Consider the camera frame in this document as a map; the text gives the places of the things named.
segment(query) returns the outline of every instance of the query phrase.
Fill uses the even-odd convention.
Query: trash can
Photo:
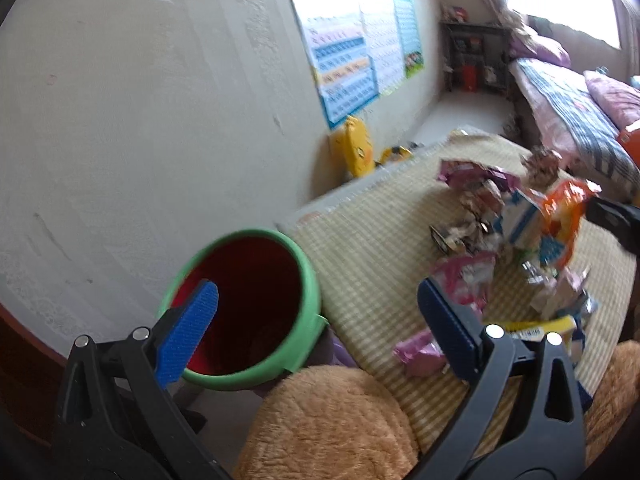
[[[277,231],[238,231],[205,247],[176,277],[158,315],[182,305],[202,279],[218,286],[220,300],[182,375],[190,383],[242,390],[295,372],[328,325],[311,263]]]

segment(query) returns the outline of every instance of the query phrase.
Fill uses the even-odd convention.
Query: purple cushion
[[[529,50],[519,38],[511,40],[511,57],[532,57],[565,68],[571,68],[571,59],[566,50],[556,40],[545,36],[534,36],[532,50]]]
[[[584,80],[593,100],[619,130],[640,120],[640,90],[590,70]]]

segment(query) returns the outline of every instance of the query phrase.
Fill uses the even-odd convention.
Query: pink bed sheet
[[[524,75],[516,63],[511,63],[510,72],[531,106],[533,118],[540,130],[540,141],[543,146],[560,153],[563,169],[575,164],[579,158],[578,147],[562,118],[556,114],[549,101],[530,83],[529,78]],[[587,91],[584,77],[581,74],[567,70],[567,77],[570,79],[571,85],[579,88],[584,87],[584,90]]]

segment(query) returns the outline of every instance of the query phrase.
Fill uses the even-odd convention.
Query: striped blanket
[[[587,85],[576,85],[575,78],[569,83],[567,68],[537,59],[515,62],[566,123],[581,161],[634,196],[640,188],[640,171],[617,142],[617,128],[591,98]]]

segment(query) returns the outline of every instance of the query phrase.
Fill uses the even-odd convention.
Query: blue gripper pad
[[[447,301],[440,287],[430,278],[418,285],[418,308],[434,338],[444,352],[455,375],[469,383],[478,378],[482,324],[464,305]]]
[[[184,307],[156,354],[156,380],[161,388],[180,378],[198,343],[218,310],[218,288],[203,281]]]

